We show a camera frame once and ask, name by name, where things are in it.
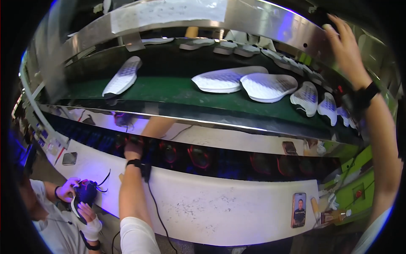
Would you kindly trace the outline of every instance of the smartphone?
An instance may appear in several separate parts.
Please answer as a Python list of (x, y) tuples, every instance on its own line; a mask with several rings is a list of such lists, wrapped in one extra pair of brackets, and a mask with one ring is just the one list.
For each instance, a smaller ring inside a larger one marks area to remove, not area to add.
[(75, 165), (78, 153), (69, 152), (63, 155), (62, 165)]
[(306, 219), (306, 193), (295, 193), (292, 205), (292, 228), (303, 227)]
[(282, 142), (283, 149), (285, 150), (286, 155), (298, 155), (296, 152), (295, 145), (291, 141)]

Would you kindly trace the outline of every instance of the man on phone screen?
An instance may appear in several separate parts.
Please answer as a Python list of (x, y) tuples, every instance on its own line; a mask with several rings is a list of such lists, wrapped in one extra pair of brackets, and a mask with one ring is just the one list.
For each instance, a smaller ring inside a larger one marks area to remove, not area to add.
[(305, 221), (305, 210), (303, 209), (303, 200), (299, 199), (298, 208), (293, 215), (293, 224), (302, 224)]

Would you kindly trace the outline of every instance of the hand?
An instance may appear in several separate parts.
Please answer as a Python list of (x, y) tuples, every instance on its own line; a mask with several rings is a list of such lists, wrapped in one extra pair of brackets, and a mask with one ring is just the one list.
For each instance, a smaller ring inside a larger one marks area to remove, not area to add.
[(78, 182), (80, 182), (80, 178), (77, 177), (71, 177), (64, 183), (63, 186), (59, 187), (56, 190), (56, 195), (58, 198), (61, 200), (70, 203), (72, 201), (72, 197), (70, 196), (70, 193), (72, 193), (72, 196), (75, 196), (75, 190), (73, 189), (72, 186), (79, 187)]
[(364, 68), (358, 44), (350, 26), (338, 17), (330, 14), (328, 14), (328, 17), (337, 26), (340, 35), (338, 37), (337, 32), (331, 25), (323, 25), (338, 66), (351, 81), (355, 90), (368, 87), (372, 79)]
[(92, 208), (88, 204), (80, 202), (78, 207), (78, 213), (82, 215), (86, 222), (92, 222), (96, 218), (95, 212), (93, 212)]
[(141, 145), (136, 145), (132, 142), (127, 142), (124, 148), (124, 157), (126, 160), (135, 160), (141, 159), (141, 156), (143, 154), (143, 148)]
[(84, 204), (83, 202), (81, 202), (78, 204), (78, 207), (78, 213), (83, 216), (83, 218), (87, 222), (87, 224), (85, 225), (80, 222), (76, 216), (74, 216), (74, 218), (76, 218), (79, 230), (82, 231), (83, 236), (88, 242), (96, 242), (97, 240), (99, 240), (99, 232), (100, 230), (102, 230), (103, 227), (101, 222), (99, 221), (99, 218), (88, 204)]

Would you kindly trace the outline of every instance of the red emergency stop button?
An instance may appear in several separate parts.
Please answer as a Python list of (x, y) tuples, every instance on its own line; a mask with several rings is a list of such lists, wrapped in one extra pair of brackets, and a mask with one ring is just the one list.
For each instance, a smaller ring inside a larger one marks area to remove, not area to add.
[(356, 196), (357, 198), (359, 198), (360, 196), (362, 196), (362, 191), (361, 191), (361, 190), (357, 191), (357, 192), (355, 193), (355, 196)]

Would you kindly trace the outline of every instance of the white table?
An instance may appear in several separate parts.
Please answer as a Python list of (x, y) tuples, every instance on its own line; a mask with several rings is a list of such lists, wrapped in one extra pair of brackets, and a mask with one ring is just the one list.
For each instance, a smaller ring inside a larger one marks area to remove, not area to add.
[[(44, 148), (54, 165), (56, 157)], [(62, 165), (63, 154), (77, 152), (75, 165)], [(95, 203), (114, 216), (119, 215), (119, 174), (125, 159), (100, 152), (71, 140), (55, 168), (64, 177), (79, 177), (101, 182)], [(254, 182), (212, 178), (153, 167), (151, 190), (169, 236), (172, 238), (220, 246), (249, 245), (275, 241), (311, 230), (315, 225), (310, 198), (318, 198), (316, 180), (296, 182)], [(144, 184), (153, 229), (165, 235), (155, 204)], [(291, 228), (294, 193), (307, 194), (305, 226)]]

